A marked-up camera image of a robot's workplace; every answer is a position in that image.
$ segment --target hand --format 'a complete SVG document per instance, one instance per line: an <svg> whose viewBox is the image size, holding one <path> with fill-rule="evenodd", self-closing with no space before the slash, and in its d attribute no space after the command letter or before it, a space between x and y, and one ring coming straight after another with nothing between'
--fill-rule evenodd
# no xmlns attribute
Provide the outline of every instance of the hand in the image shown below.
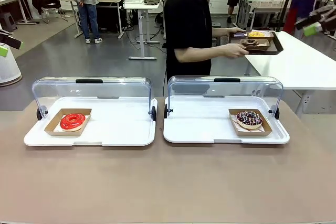
<svg viewBox="0 0 336 224"><path fill-rule="evenodd" d="M219 47L221 48L224 57L227 58L236 59L248 55L248 51L245 50L246 47L240 44L226 44Z"/></svg>
<svg viewBox="0 0 336 224"><path fill-rule="evenodd" d="M229 34L236 34L236 33L244 33L246 31L243 29L240 29L239 27L232 27L232 28L227 28L227 32Z"/></svg>

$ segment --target white tray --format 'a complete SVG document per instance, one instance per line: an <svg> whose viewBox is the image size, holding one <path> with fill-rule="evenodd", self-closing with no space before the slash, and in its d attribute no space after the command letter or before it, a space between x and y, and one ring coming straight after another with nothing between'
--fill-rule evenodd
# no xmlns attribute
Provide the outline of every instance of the white tray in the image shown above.
<svg viewBox="0 0 336 224"><path fill-rule="evenodd" d="M164 120L163 135L172 143L286 144L289 141L285 128L268 113L269 106L265 100L258 97L179 95L171 96L170 104L173 112ZM264 137L237 136L229 118L229 109L259 109L272 132Z"/></svg>
<svg viewBox="0 0 336 224"><path fill-rule="evenodd" d="M152 100L157 110L158 102ZM92 109L91 119L79 137L50 136L45 127L60 109ZM98 99L94 97L63 97L48 110L27 133L28 146L145 146L154 141L155 122L149 111L148 98Z"/></svg>

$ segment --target person holding tray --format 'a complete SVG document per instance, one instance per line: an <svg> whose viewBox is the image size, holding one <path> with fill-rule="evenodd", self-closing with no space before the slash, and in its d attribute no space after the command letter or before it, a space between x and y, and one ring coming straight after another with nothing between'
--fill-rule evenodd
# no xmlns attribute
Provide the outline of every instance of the person holding tray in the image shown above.
<svg viewBox="0 0 336 224"><path fill-rule="evenodd" d="M248 54L239 44L212 47L212 38L244 32L240 28L212 28L207 0L167 0L164 8L167 80L172 76L209 76L211 59Z"/></svg>

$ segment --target gray floor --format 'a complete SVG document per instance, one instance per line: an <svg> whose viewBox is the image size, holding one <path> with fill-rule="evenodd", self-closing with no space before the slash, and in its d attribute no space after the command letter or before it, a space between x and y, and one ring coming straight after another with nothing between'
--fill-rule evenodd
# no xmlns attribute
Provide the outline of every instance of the gray floor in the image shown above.
<svg viewBox="0 0 336 224"><path fill-rule="evenodd" d="M156 33L154 18L151 17L151 33ZM226 27L224 17L213 17L214 22L220 22ZM73 25L56 34L17 59L23 75L22 81L12 86L0 88L0 110L23 110L33 99L31 91L35 80L45 77L148 77L153 82L153 93L156 97L163 96L165 75L165 53L158 47L145 46L147 56L157 57L157 61L130 61L129 56L139 56L135 49L139 45L131 45L127 36L118 40L116 34L102 34L104 42L86 45L82 37L74 39L76 27ZM132 41L138 35L138 28L128 32ZM161 33L157 39L164 43ZM305 42L336 59L336 41L324 35L306 38ZM240 76L244 74L248 62L245 58L229 60L217 58L213 60L212 75ZM336 114L335 91L318 91L310 103L308 113ZM294 110L300 98L292 91L286 91L283 96Z"/></svg>

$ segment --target black polo shirt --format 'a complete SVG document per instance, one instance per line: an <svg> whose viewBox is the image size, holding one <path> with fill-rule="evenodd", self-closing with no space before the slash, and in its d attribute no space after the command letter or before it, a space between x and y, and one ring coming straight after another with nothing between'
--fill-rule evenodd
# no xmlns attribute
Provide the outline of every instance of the black polo shirt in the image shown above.
<svg viewBox="0 0 336 224"><path fill-rule="evenodd" d="M180 63L174 51L212 46L212 21L207 0L167 0L164 17L167 79L172 76L209 76L211 60Z"/></svg>

